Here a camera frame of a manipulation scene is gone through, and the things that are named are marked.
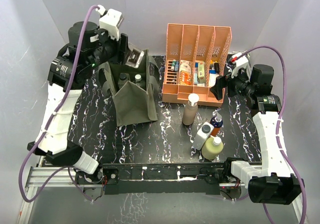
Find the clear square bottle black label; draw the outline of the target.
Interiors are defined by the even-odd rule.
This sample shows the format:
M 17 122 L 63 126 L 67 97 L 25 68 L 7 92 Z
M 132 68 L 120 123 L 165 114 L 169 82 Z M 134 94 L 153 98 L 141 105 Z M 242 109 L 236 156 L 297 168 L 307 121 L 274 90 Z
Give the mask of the clear square bottle black label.
M 132 43 L 128 43 L 127 49 L 124 56 L 124 63 L 126 66 L 132 68 L 138 68 L 141 64 L 145 52 L 137 48 Z

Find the clear square bottle yellow liquid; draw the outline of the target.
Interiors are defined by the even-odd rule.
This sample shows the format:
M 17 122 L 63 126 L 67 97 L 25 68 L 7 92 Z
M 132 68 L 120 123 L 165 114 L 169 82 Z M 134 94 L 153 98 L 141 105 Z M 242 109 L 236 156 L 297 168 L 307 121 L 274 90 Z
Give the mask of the clear square bottle yellow liquid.
M 128 73 L 120 73 L 118 78 L 118 89 L 120 90 L 128 81 L 130 81 L 130 75 Z

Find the small clear bottle white cap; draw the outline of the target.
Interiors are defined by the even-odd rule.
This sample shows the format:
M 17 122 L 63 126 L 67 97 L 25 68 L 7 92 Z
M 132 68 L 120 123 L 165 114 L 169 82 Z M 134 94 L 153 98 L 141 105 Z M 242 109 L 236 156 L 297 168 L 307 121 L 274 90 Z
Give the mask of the small clear bottle white cap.
M 139 86 L 140 88 L 142 88 L 142 89 L 145 89 L 146 87 L 146 82 L 145 82 L 145 80 L 142 78 L 142 76 L 140 75 L 140 74 L 136 74 L 135 76 L 134 76 L 134 78 L 135 78 L 135 84 L 137 85 L 137 86 Z

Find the olive green canvas bag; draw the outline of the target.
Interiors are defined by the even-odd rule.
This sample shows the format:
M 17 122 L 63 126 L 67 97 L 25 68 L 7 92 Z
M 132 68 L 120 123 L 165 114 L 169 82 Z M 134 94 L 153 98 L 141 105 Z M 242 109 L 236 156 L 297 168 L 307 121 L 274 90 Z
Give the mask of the olive green canvas bag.
M 139 68 L 105 62 L 99 66 L 98 80 L 104 98 L 110 97 L 115 106 L 117 126 L 139 124 L 158 119 L 154 96 L 159 93 L 160 66 L 147 49 Z M 120 73 L 128 73 L 128 81 L 120 90 Z M 145 89 L 135 84 L 135 75 L 145 80 Z

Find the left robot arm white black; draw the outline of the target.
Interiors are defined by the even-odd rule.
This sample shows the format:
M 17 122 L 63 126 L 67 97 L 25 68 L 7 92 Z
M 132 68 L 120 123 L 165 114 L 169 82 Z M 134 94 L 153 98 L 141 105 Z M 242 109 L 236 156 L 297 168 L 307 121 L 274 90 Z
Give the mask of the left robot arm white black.
M 77 100 L 93 69 L 110 59 L 124 63 L 127 40 L 121 40 L 118 24 L 100 21 L 76 22 L 68 30 L 68 43 L 57 53 L 48 74 L 48 99 L 37 139 L 27 149 L 58 166 L 73 166 L 93 184 L 103 179 L 97 160 L 68 140 L 68 131 Z

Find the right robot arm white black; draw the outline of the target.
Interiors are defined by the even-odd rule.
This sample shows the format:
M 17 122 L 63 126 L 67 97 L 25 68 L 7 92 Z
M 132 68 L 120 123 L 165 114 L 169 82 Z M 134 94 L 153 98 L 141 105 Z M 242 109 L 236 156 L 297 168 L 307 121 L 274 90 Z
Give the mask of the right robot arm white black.
M 277 127 L 282 105 L 280 98 L 271 93 L 273 77 L 271 66 L 256 64 L 250 76 L 244 68 L 240 68 L 236 76 L 231 73 L 218 76 L 210 91 L 218 100 L 222 99 L 224 88 L 230 97 L 237 94 L 245 97 L 258 133 L 262 157 L 259 170 L 242 158 L 227 158 L 223 164 L 223 178 L 230 183 L 240 180 L 254 203 L 289 205 L 302 191 L 282 155 L 285 147 L 277 143 L 283 137 Z

